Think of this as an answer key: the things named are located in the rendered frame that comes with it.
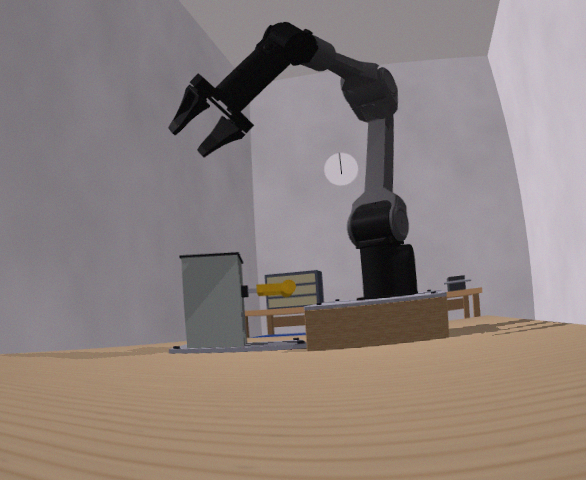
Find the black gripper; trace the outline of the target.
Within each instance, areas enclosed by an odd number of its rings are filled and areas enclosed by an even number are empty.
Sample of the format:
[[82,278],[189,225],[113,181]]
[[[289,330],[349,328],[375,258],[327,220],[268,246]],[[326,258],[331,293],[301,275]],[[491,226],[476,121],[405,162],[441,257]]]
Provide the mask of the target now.
[[[199,73],[190,83],[194,87],[189,84],[185,89],[181,105],[168,127],[174,135],[178,134],[194,117],[210,107],[206,102],[207,98],[231,119],[221,116],[213,131],[198,147],[197,151],[203,157],[225,144],[242,139],[245,136],[242,130],[247,133],[254,126],[240,111],[260,93],[260,90],[237,69],[234,69],[216,89]],[[211,97],[216,101],[222,101],[231,115]],[[234,113],[238,117],[241,116],[238,118]]]

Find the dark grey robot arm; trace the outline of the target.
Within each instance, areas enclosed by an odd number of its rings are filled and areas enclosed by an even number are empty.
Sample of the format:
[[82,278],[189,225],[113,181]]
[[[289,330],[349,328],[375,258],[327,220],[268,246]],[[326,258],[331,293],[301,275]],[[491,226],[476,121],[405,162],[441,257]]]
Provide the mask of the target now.
[[290,64],[328,69],[341,77],[344,98],[358,119],[368,123],[365,191],[352,204],[347,222],[348,236],[361,256],[364,297],[356,299],[417,294],[413,247],[404,244],[409,232],[407,207],[393,193],[395,80],[386,68],[336,53],[332,44],[312,34],[289,22],[270,25],[235,69],[260,92]]

